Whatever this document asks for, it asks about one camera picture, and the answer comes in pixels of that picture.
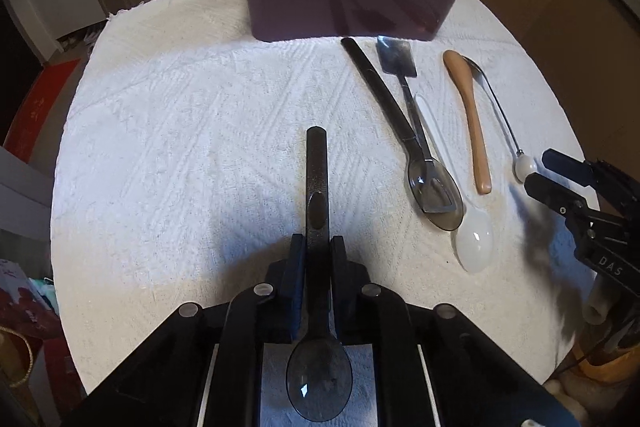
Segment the white spoon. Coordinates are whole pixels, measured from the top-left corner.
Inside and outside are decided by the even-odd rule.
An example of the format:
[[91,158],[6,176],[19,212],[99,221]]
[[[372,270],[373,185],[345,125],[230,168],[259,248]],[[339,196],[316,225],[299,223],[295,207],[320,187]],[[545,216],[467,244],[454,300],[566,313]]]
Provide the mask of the white spoon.
[[444,143],[440,128],[436,124],[433,113],[426,100],[420,95],[415,95],[415,103],[422,115],[422,120],[429,136],[436,156],[440,159],[458,184],[460,195],[465,205],[465,217],[460,227],[453,232],[453,247],[462,264],[469,273],[478,273],[491,264],[494,251],[494,227],[489,214],[471,203],[460,185],[449,151]]

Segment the white tablecloth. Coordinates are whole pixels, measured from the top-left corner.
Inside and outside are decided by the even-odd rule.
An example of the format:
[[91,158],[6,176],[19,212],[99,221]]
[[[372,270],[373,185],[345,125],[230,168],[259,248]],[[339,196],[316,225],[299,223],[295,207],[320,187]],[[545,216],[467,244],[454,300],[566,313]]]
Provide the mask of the white tablecloth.
[[[379,64],[374,39],[358,41]],[[548,377],[592,276],[562,220],[515,181],[476,86],[494,187],[478,196],[442,52],[481,64],[527,153],[583,158],[580,146],[538,68],[480,1],[457,0],[436,39],[412,48],[410,85],[431,105],[462,188],[494,218],[495,260],[478,275],[457,263],[450,234],[414,211],[404,152],[337,38],[256,41],[245,0],[155,0],[109,21],[65,125],[51,219],[62,322],[88,391],[182,302],[229,300],[286,256],[304,230],[313,125],[328,134],[331,232],[348,256],[409,303],[454,304],[533,377]],[[404,109],[398,81],[384,78]],[[289,350],[267,351],[265,425],[305,423],[278,377]],[[367,349],[352,355],[356,386],[336,422],[374,425]]]

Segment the table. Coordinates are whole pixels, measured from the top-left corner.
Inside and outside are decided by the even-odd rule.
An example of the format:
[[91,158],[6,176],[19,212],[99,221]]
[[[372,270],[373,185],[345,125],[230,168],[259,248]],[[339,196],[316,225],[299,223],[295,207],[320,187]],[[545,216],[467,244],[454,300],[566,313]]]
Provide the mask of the table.
[[[378,64],[374,39],[357,40]],[[62,323],[87,391],[182,302],[229,300],[286,256],[304,230],[312,125],[327,131],[331,233],[348,256],[408,303],[454,304],[538,381],[548,377],[593,275],[573,258],[562,220],[516,182],[476,86],[493,178],[478,196],[442,52],[483,67],[529,155],[551,147],[583,158],[580,146],[538,68],[479,0],[457,0],[436,39],[412,48],[411,88],[430,103],[462,188],[494,217],[495,260],[477,275],[456,261],[450,234],[414,211],[404,152],[337,38],[256,41],[245,0],[155,0],[111,18],[69,111],[51,218]],[[384,79],[404,110],[398,82]],[[591,189],[571,188],[597,208]],[[301,421],[277,378],[290,346],[270,349],[263,421]],[[365,376],[344,414],[374,425],[368,355],[352,355],[356,379]]]

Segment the silver rivet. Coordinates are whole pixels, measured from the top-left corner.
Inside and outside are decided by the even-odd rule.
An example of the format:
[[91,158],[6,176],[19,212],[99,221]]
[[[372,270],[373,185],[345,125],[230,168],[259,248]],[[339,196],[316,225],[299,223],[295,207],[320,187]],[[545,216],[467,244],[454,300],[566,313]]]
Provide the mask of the silver rivet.
[[271,286],[268,282],[261,282],[254,286],[254,293],[259,295],[260,297],[265,297],[267,295],[271,295],[273,292],[273,286]]
[[373,284],[372,282],[364,285],[360,291],[367,297],[377,297],[382,293],[382,289],[380,289],[380,286],[378,286],[377,284]]
[[438,304],[436,306],[436,313],[443,319],[452,319],[458,311],[451,304]]
[[180,317],[193,317],[198,313],[198,306],[192,302],[186,302],[178,309]]

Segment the red mat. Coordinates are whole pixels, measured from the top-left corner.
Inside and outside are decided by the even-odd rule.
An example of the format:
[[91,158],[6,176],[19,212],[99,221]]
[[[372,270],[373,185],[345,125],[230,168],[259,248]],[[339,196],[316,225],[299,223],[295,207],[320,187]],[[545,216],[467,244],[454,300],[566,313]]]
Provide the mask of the red mat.
[[78,62],[79,58],[44,68],[22,101],[4,140],[4,148],[23,162],[29,162],[42,124]]

